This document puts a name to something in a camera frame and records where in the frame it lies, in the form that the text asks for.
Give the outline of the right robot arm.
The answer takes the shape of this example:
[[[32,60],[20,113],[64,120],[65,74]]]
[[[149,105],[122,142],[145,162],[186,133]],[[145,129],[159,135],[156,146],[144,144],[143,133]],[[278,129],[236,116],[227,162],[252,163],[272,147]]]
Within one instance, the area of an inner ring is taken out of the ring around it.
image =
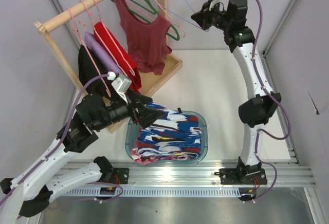
[[[216,174],[223,185],[266,185],[267,178],[259,160],[261,130],[281,102],[280,93],[264,81],[264,71],[255,53],[255,37],[246,26],[247,0],[229,0],[226,9],[220,9],[219,0],[208,0],[191,18],[203,29],[210,27],[224,33],[224,41],[241,69],[248,100],[239,106],[238,113],[244,124],[243,148],[235,168],[220,169]]]

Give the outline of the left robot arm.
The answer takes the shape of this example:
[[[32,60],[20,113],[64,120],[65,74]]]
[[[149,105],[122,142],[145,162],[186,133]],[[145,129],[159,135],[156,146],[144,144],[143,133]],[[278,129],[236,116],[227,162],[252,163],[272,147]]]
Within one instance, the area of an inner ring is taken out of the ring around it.
[[[57,177],[56,173],[98,140],[97,132],[109,125],[131,118],[146,128],[164,112],[147,107],[151,98],[134,94],[131,101],[118,101],[106,106],[99,94],[78,96],[69,120],[57,133],[50,147],[25,172],[1,181],[6,195],[1,223],[15,223],[19,216],[32,217],[61,195],[88,183],[111,183],[114,168],[104,156],[72,173]]]

